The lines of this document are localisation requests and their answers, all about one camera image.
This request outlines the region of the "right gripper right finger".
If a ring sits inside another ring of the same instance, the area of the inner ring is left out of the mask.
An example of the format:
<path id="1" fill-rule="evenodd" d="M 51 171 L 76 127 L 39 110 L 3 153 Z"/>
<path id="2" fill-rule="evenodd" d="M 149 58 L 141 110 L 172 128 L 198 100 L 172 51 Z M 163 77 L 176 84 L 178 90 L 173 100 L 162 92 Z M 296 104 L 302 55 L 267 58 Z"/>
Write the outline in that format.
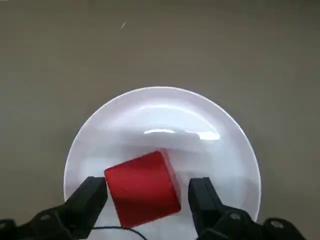
<path id="1" fill-rule="evenodd" d="M 224 205 L 208 177 L 191 178 L 188 203 L 198 240 L 304 240 L 289 221 L 268 218 L 259 224 L 239 208 Z"/>

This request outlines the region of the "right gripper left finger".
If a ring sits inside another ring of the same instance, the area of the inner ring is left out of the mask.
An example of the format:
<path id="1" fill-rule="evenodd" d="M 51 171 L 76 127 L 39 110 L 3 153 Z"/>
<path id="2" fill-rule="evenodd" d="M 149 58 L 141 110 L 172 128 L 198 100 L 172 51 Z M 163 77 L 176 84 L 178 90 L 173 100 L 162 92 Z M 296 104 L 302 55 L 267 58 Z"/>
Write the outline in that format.
<path id="1" fill-rule="evenodd" d="M 0 221 L 2 240 L 84 240 L 90 235 L 108 199 L 104 177 L 87 177 L 65 203 L 37 213 L 17 225 Z"/>

